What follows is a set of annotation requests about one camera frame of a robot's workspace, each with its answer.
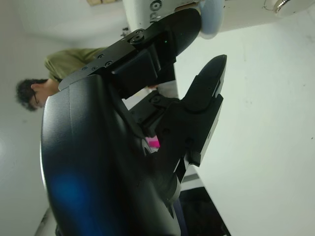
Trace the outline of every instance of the bolt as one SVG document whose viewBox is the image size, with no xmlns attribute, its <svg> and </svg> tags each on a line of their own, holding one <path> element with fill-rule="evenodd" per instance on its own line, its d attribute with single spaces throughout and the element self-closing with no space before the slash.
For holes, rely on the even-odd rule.
<svg viewBox="0 0 315 236">
<path fill-rule="evenodd" d="M 154 102 L 154 103 L 159 103 L 159 102 L 160 102 L 160 97 L 159 97 L 159 96 L 155 96 L 155 97 L 152 99 L 152 102 Z"/>
<path fill-rule="evenodd" d="M 144 35 L 139 33 L 135 37 L 133 37 L 130 41 L 131 44 L 138 44 L 144 39 Z"/>
<path fill-rule="evenodd" d="M 105 66 L 108 67 L 109 65 L 111 65 L 113 62 L 110 60 L 107 63 L 105 63 Z"/>
</svg>

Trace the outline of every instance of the white wall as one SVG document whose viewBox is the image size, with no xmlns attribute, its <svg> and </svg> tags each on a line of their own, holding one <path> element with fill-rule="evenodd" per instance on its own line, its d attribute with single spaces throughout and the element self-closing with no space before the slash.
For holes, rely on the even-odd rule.
<svg viewBox="0 0 315 236">
<path fill-rule="evenodd" d="M 0 235 L 33 236 L 48 202 L 40 165 L 41 111 L 15 102 L 15 85 L 24 78 L 47 78 L 43 60 L 69 47 L 23 33 L 8 0 L 0 8 Z"/>
<path fill-rule="evenodd" d="M 12 0 L 28 33 L 79 41 L 127 26 L 121 1 L 91 7 L 86 0 Z"/>
<path fill-rule="evenodd" d="M 219 123 L 197 171 L 233 236 L 314 235 L 315 8 L 198 38 L 176 63 L 180 96 L 228 55 Z"/>
</svg>

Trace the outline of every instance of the person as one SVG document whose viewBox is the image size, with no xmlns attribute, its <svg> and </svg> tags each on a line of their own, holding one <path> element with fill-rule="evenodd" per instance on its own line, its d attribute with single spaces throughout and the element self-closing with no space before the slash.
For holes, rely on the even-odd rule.
<svg viewBox="0 0 315 236">
<path fill-rule="evenodd" d="M 29 111 L 44 107 L 47 98 L 59 92 L 62 79 L 93 61 L 104 49 L 67 49 L 47 56 L 44 65 L 49 71 L 48 79 L 20 81 L 16 86 L 18 103 Z M 158 89 L 164 96 L 178 97 L 176 81 L 163 83 Z"/>
</svg>

